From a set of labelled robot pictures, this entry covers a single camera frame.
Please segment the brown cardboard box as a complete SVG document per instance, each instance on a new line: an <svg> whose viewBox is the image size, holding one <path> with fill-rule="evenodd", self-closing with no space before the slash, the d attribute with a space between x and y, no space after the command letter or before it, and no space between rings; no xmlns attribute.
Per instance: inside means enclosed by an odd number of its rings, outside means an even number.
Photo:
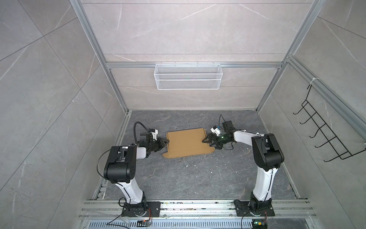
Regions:
<svg viewBox="0 0 366 229"><path fill-rule="evenodd" d="M206 131L203 128L168 132L169 143L163 157L171 159L210 154L215 151L215 148L202 142L206 137Z"/></svg>

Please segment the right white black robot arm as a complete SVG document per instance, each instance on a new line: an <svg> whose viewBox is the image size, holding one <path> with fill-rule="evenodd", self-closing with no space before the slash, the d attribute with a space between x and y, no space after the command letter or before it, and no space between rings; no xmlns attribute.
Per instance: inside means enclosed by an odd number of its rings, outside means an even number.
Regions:
<svg viewBox="0 0 366 229"><path fill-rule="evenodd" d="M251 146L254 162L257 165L257 177L255 187L251 192L249 209L252 214L258 215L272 207L272 187L275 175L285 160L274 134L234 130L224 135L210 133L202 142L208 143L215 149L222 149L224 144L233 142Z"/></svg>

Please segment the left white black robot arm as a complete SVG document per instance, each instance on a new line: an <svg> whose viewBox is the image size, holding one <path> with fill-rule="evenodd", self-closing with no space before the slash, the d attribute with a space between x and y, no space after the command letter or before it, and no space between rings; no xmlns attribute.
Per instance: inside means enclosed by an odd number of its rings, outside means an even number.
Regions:
<svg viewBox="0 0 366 229"><path fill-rule="evenodd" d="M109 150L102 177L120 188L128 210L147 211L146 196L135 180L137 160L162 150L168 143L168 139L158 137L129 146L113 146Z"/></svg>

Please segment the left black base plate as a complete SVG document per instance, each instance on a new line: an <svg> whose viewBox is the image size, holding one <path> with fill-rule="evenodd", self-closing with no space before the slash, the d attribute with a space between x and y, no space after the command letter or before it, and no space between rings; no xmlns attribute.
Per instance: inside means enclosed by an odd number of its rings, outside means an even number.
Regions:
<svg viewBox="0 0 366 229"><path fill-rule="evenodd" d="M161 202L148 201L146 203L135 204L123 210L123 217L159 217Z"/></svg>

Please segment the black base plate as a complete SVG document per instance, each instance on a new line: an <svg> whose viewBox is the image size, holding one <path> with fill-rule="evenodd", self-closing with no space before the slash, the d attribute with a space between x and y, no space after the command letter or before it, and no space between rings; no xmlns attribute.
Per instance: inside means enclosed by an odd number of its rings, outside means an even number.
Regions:
<svg viewBox="0 0 366 229"><path fill-rule="evenodd" d="M148 201L146 203L135 204L123 210L123 217L159 217L161 202Z"/></svg>
<svg viewBox="0 0 366 229"><path fill-rule="evenodd" d="M238 199L233 201L237 216L254 216L254 217L273 217L275 216L272 202L270 201L240 201Z"/></svg>

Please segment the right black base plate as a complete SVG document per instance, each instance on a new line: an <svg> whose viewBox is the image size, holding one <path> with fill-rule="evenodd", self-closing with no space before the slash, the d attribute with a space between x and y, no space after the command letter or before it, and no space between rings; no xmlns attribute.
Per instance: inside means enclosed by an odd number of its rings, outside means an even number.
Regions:
<svg viewBox="0 0 366 229"><path fill-rule="evenodd" d="M273 217L275 216L272 202L270 201L240 201L238 199L233 201L237 216L254 216L254 217Z"/></svg>

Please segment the aluminium mounting rail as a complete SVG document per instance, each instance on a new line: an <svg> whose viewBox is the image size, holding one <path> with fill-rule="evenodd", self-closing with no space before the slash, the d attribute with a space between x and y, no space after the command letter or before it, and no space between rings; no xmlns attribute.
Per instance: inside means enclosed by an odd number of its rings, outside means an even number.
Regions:
<svg viewBox="0 0 366 229"><path fill-rule="evenodd" d="M161 202L159 217L153 219L238 219L233 200L156 200ZM109 219L121 214L123 202L117 200L87 200L78 214L80 219ZM244 217L245 219L316 219L307 199L273 200L273 217Z"/></svg>

